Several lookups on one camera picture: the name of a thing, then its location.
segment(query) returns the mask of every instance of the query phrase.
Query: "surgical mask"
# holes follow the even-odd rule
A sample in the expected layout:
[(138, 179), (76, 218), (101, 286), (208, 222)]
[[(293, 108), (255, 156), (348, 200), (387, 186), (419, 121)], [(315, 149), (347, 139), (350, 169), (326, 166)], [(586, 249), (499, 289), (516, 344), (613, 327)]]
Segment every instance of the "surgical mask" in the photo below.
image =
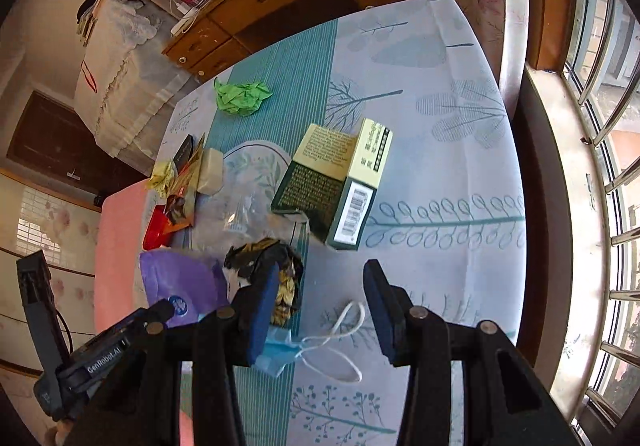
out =
[[(357, 306), (360, 311), (360, 316), (356, 325), (354, 325), (351, 329), (344, 333), (338, 333), (340, 329), (340, 325), (346, 318), (348, 312), (351, 307), (354, 305)], [(351, 301), (347, 304), (347, 307), (344, 308), (340, 317), (335, 322), (335, 325), (332, 327), (329, 334), (325, 336), (306, 336), (302, 338), (300, 341), (294, 341), (291, 337), (291, 331), (289, 329), (284, 329), (282, 327), (274, 327), (271, 325), (269, 327), (269, 331), (267, 333), (267, 340), (264, 343), (264, 350), (262, 354), (258, 356), (255, 360), (253, 368), (260, 370), (260, 372), (264, 372), (265, 374), (277, 378), (283, 372), (284, 368), (289, 365), (289, 363), (295, 363), (296, 361), (302, 361), (308, 368), (311, 368), (314, 372), (318, 374), (322, 374), (327, 378), (333, 379), (337, 382), (343, 383), (358, 383), (362, 381), (362, 372), (357, 368), (355, 363), (351, 361), (351, 359), (341, 352), (340, 350), (334, 349), (333, 347), (325, 347), (329, 341), (333, 339), (340, 339), (347, 336), (350, 336), (354, 332), (357, 332), (362, 324), (364, 323), (365, 318), (365, 309), (364, 305), (361, 302)], [(334, 376), (328, 374), (327, 372), (323, 372), (320, 368), (311, 364), (308, 361), (308, 353), (312, 350), (319, 349), (321, 347), (325, 347), (325, 350), (329, 350), (340, 356), (344, 359), (349, 366), (353, 369), (355, 376), (353, 379), (338, 379), (334, 378)]]

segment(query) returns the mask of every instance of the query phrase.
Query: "white bedsheet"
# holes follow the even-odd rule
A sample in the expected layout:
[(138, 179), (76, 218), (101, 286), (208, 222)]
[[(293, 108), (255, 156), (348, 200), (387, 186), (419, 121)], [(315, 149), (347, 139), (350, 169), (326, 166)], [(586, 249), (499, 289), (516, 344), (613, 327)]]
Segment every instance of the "white bedsheet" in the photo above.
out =
[(198, 86), (162, 54), (174, 22), (151, 2), (108, 0), (76, 85), (76, 112), (98, 146), (146, 174), (175, 103)]

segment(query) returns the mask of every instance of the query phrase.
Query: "blue logo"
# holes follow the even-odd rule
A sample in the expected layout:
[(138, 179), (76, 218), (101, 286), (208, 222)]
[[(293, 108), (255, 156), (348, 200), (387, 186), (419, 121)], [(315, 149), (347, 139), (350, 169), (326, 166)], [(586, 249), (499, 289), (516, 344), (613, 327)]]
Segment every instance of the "blue logo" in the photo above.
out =
[(182, 316), (183, 314), (187, 313), (187, 302), (185, 302), (182, 298), (177, 295), (172, 295), (169, 297), (169, 301), (174, 306), (176, 315)]

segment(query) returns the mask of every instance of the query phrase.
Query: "purple package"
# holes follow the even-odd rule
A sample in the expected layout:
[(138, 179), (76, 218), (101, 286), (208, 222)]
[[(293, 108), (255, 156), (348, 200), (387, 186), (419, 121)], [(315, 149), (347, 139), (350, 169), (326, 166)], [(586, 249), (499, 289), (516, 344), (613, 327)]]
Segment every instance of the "purple package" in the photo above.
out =
[(196, 323), (220, 307), (229, 305), (226, 280), (217, 259), (196, 259), (170, 249), (140, 253), (140, 272), (149, 305), (168, 299), (175, 315), (166, 323), (178, 327)]

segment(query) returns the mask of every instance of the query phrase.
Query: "window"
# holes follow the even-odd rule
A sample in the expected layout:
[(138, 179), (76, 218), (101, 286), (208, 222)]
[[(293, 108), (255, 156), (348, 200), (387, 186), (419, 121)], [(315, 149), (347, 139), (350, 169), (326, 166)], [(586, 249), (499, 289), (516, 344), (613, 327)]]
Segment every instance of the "window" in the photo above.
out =
[(625, 0), (576, 0), (564, 77), (607, 194), (611, 291), (586, 401), (615, 426), (640, 388), (640, 25)]
[(53, 220), (54, 211), (60, 208), (60, 201), (29, 186), (24, 188), (20, 218), (16, 231), (16, 250), (30, 255), (42, 249), (49, 264), (65, 266), (60, 245), (52, 242), (37, 222)]

